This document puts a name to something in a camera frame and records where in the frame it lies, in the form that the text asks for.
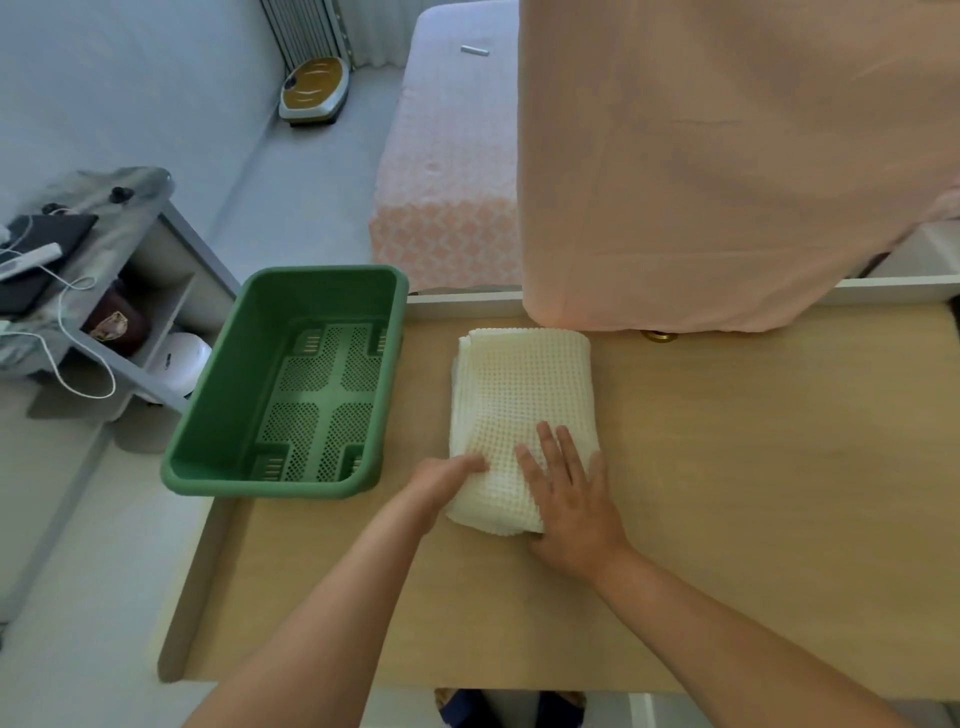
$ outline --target green plastic basket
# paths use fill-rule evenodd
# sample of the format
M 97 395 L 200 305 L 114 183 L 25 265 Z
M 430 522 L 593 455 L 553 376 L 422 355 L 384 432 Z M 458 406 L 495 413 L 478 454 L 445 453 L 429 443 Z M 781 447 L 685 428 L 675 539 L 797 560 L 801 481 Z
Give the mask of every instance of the green plastic basket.
M 408 287 L 386 265 L 248 279 L 167 449 L 164 484 L 321 498 L 376 485 Z

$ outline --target human hand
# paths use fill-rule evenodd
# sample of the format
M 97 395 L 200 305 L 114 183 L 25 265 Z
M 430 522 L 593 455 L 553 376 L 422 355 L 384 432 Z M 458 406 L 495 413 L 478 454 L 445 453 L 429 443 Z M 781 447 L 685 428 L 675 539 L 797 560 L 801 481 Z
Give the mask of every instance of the human hand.
M 557 427 L 556 440 L 547 423 L 537 425 L 537 434 L 547 473 L 525 445 L 516 446 L 516 461 L 543 519 L 543 535 L 530 548 L 554 569 L 592 584 L 609 562 L 633 549 L 610 500 L 603 455 L 593 454 L 586 473 L 565 426 Z
M 428 457 L 420 461 L 401 495 L 412 502 L 423 516 L 424 532 L 433 527 L 444 506 L 460 492 L 467 476 L 482 473 L 487 467 L 483 455 L 476 452 L 447 460 Z

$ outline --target person's right arm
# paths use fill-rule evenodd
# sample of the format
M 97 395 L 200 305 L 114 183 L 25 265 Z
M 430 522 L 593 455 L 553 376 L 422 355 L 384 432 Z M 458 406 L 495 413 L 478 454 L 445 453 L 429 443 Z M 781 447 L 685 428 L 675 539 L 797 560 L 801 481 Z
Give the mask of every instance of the person's right arm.
M 610 500 L 600 453 L 587 473 L 565 427 L 557 440 L 546 423 L 538 433 L 547 473 L 516 449 L 543 519 L 534 553 L 592 586 L 716 728 L 909 728 L 846 675 L 644 558 Z

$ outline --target forearm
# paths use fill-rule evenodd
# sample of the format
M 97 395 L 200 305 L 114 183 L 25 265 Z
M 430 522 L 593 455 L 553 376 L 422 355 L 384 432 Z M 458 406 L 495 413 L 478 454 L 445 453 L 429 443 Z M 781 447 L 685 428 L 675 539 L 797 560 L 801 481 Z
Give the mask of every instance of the forearm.
M 426 528 L 423 518 L 406 494 L 391 500 L 270 640 L 198 708 L 187 728 L 357 725 Z
M 716 728 L 908 728 L 850 678 L 635 551 L 595 586 Z

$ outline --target person's left arm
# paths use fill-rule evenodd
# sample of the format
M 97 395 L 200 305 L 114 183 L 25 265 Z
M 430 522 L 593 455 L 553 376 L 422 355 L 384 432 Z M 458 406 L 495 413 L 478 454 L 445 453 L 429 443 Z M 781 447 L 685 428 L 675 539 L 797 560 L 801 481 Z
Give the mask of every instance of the person's left arm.
M 184 728 L 359 725 L 390 618 L 420 538 L 480 455 L 424 460 L 343 559 Z

